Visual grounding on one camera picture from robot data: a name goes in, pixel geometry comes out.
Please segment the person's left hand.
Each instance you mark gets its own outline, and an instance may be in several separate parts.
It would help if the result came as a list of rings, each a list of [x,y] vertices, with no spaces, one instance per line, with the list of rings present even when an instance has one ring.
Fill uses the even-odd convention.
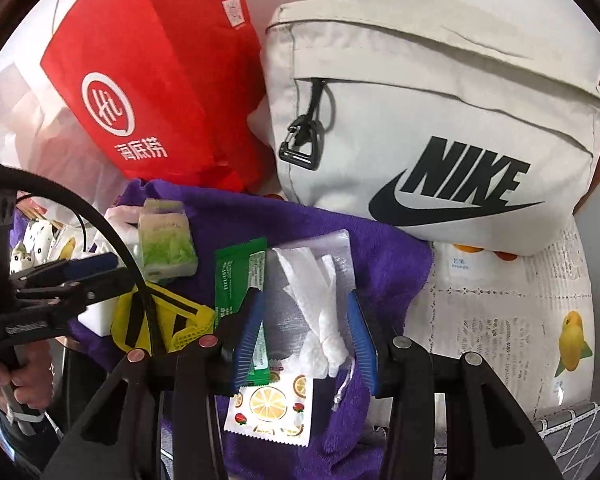
[[[54,393],[52,355],[47,341],[32,342],[23,347],[26,365],[10,372],[0,362],[0,409],[5,411],[7,401],[2,388],[14,387],[14,397],[20,404],[32,410],[45,411],[50,406]]]

